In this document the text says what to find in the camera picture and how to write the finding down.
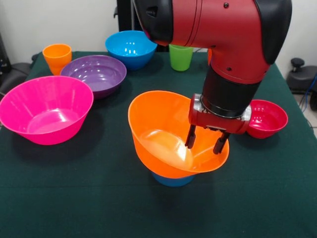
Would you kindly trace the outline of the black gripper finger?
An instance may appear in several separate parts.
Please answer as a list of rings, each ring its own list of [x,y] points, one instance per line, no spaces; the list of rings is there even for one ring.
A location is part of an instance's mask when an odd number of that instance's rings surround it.
[[[225,146],[225,143],[229,137],[230,137],[230,133],[227,133],[227,132],[222,133],[221,137],[217,140],[217,142],[214,145],[214,148],[213,148],[214,154],[219,154],[222,152]]]
[[[194,146],[195,139],[196,139],[195,131],[196,131],[196,126],[191,124],[189,128],[188,136],[186,139],[186,143],[185,143],[185,146],[188,149],[192,149]]]

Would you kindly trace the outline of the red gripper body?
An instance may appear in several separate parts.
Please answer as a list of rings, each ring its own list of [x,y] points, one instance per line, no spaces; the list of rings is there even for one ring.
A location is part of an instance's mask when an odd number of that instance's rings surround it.
[[[189,110],[189,123],[191,125],[219,130],[231,134],[242,134],[249,126],[248,117],[228,119],[212,113],[199,112],[194,108]]]

